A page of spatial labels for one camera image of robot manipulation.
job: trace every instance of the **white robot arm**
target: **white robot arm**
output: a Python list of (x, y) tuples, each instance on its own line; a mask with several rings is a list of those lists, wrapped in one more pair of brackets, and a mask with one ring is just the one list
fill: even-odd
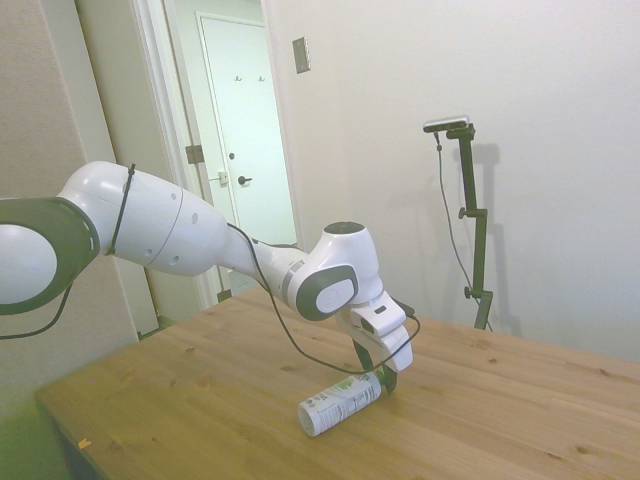
[(366, 351), (380, 360), (394, 354), (389, 368), (409, 366), (410, 343), (397, 351), (409, 338), (406, 314), (384, 290), (365, 227), (329, 225), (309, 254), (256, 240), (250, 245), (214, 207), (152, 175), (136, 171), (125, 197), (129, 174), (93, 162), (76, 171), (58, 197), (0, 201), (0, 315), (48, 303), (98, 254), (177, 275), (219, 265), (266, 280), (273, 295), (308, 320), (338, 314)]

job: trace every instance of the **door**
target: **door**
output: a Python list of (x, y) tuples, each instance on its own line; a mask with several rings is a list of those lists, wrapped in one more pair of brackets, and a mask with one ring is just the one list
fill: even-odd
[(296, 243), (264, 27), (201, 17), (211, 94), (236, 222), (266, 243)]

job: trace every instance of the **wood grain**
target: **wood grain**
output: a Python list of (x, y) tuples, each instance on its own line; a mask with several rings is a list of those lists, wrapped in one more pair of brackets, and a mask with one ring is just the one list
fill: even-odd
[[(357, 368), (332, 320), (281, 311), (302, 348)], [(297, 405), (346, 375), (299, 355), (260, 289), (38, 397), (112, 479), (640, 478), (640, 364), (422, 324), (396, 391), (316, 438)]]

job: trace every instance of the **can label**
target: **can label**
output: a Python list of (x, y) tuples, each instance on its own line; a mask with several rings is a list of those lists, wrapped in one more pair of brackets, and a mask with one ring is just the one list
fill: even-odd
[(300, 403), (298, 417), (305, 432), (316, 436), (373, 403), (381, 392), (375, 373), (352, 375)]

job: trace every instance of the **wall plate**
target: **wall plate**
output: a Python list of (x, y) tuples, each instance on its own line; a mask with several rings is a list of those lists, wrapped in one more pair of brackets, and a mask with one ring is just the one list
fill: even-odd
[(293, 57), (296, 61), (296, 71), (298, 73), (304, 73), (311, 70), (307, 37), (302, 37), (293, 41)]

